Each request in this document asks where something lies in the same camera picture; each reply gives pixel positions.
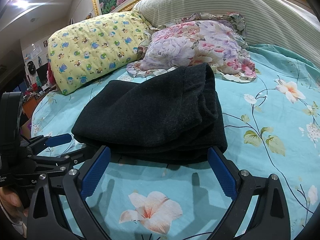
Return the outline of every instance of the yellow pillow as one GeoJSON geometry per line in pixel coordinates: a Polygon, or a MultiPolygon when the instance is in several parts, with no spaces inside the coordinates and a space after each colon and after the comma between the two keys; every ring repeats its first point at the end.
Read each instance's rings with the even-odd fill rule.
{"type": "Polygon", "coordinates": [[[88,81],[137,60],[149,23],[136,12],[109,13],[69,25],[48,39],[57,85],[67,95],[88,81]]]}

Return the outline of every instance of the folded black garment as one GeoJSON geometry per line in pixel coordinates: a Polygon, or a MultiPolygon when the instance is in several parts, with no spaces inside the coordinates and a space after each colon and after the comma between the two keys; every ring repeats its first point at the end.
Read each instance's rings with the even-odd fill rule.
{"type": "Polygon", "coordinates": [[[227,149],[215,80],[208,64],[179,67],[141,84],[110,81],[82,110],[75,139],[139,159],[206,160],[227,149]]]}

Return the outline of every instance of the pillowcase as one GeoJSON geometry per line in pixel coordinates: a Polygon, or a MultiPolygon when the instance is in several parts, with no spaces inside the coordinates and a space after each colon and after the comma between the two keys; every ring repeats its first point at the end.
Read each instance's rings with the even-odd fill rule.
{"type": "Polygon", "coordinates": [[[237,43],[242,37],[226,20],[180,23],[155,32],[151,39],[144,59],[127,65],[131,75],[146,77],[208,63],[228,80],[249,82],[256,77],[255,64],[237,43]]]}
{"type": "Polygon", "coordinates": [[[67,95],[88,81],[137,60],[149,23],[136,12],[109,13],[69,25],[48,39],[57,85],[67,95]]]}

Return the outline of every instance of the ceiling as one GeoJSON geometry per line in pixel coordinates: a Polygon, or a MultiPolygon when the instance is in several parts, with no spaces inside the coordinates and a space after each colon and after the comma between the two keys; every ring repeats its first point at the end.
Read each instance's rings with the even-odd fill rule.
{"type": "Polygon", "coordinates": [[[72,0],[24,0],[32,3],[27,9],[9,2],[0,18],[0,58],[17,44],[17,40],[38,27],[66,16],[72,0]]]}

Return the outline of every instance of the floral pillow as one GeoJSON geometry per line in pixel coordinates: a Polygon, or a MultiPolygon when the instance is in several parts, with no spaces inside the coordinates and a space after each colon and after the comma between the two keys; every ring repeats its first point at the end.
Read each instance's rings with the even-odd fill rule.
{"type": "Polygon", "coordinates": [[[144,59],[128,64],[127,71],[146,77],[206,62],[228,80],[250,82],[256,77],[255,64],[236,35],[228,21],[180,23],[155,32],[144,59]]]}

